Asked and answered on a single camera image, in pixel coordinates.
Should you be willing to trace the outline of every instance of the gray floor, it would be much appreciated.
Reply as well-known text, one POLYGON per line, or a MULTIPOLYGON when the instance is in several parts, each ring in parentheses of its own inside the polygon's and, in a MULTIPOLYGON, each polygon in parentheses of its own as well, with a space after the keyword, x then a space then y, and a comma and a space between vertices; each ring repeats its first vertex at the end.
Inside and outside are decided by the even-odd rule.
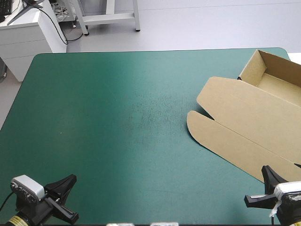
MULTIPOLYGON (((89 27, 90 35, 69 44, 68 52, 145 51, 282 47, 301 52, 301 0, 139 0, 141 31, 135 25, 89 27)), ((86 15, 102 14, 105 2, 82 0, 86 15)), ((132 10, 116 0, 116 11, 132 10)), ((81 34, 64 24, 68 39, 81 34)), ((300 54, 290 54, 301 63, 300 54)), ((0 127, 21 83, 11 73, 0 83, 0 127)))

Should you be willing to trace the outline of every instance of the white cabinet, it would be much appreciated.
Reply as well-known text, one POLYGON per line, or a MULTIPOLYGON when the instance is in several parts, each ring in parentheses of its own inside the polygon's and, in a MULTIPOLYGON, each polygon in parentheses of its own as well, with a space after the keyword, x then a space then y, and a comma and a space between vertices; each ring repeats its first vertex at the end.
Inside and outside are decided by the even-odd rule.
MULTIPOLYGON (((13 9, 17 5, 18 0, 15 0, 13 9)), ((52 18, 63 37, 49 1, 45 0, 40 5, 52 18)), ((0 23, 0 57, 17 80, 23 81, 35 55, 63 53, 66 52, 66 45, 63 44, 50 19, 35 8, 7 26, 10 19, 22 9, 22 4, 19 8, 0 23)))

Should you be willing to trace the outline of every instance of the table surface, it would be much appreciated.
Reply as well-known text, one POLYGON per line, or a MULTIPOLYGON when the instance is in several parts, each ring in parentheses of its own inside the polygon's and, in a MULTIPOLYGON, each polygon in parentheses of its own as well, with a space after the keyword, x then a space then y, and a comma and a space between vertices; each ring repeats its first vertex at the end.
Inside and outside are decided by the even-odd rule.
POLYGON ((254 51, 37 55, 0 131, 0 199, 15 176, 44 185, 73 173, 66 206, 78 224, 269 224, 269 210, 244 203, 264 185, 200 146, 186 126, 208 78, 237 78, 254 51))

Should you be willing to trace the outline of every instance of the cardboard box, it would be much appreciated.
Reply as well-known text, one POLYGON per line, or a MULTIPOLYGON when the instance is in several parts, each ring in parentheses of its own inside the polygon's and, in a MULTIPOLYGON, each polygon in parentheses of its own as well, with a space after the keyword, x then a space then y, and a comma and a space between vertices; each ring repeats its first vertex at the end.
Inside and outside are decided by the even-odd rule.
POLYGON ((201 145, 260 181, 263 165, 301 180, 301 65, 257 50, 237 80, 210 78, 197 102, 214 119, 188 113, 201 145))

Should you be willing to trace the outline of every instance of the black cable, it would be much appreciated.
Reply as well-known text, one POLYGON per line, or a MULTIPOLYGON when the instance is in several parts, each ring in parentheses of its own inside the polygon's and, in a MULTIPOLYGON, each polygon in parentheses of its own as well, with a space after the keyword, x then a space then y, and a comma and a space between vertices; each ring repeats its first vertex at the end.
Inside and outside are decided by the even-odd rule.
POLYGON ((1 207, 0 207, 0 211, 2 210, 3 206, 6 204, 6 202, 8 201, 8 199, 11 197, 11 195, 13 194, 13 192, 11 192, 6 199, 4 200, 4 202, 2 203, 1 207))
POLYGON ((63 30, 62 30, 63 36, 64 36, 65 41, 66 41, 66 42, 65 42, 65 41, 62 39, 62 37, 61 37, 61 35, 60 35, 60 33, 59 33, 59 31, 58 31, 58 29, 57 29, 55 23, 53 22, 53 20, 51 19, 51 17, 50 17, 44 10, 42 10, 42 9, 36 7, 35 5, 29 3, 27 0, 23 0, 23 1, 25 1, 26 4, 28 4, 28 5, 30 5, 30 6, 32 6, 32 7, 34 7, 34 8, 37 8, 39 11, 43 12, 46 16, 48 16, 48 18, 49 18, 50 21, 52 22, 53 26, 55 27, 58 36, 60 37, 60 39, 62 40, 62 42, 63 42, 65 45, 68 45, 68 44, 69 44, 69 41, 76 41, 76 40, 80 39, 80 38, 83 36, 83 34, 81 34, 81 36, 79 36, 79 37, 76 38, 76 39, 68 40, 68 39, 66 38, 65 33, 64 33, 63 30))

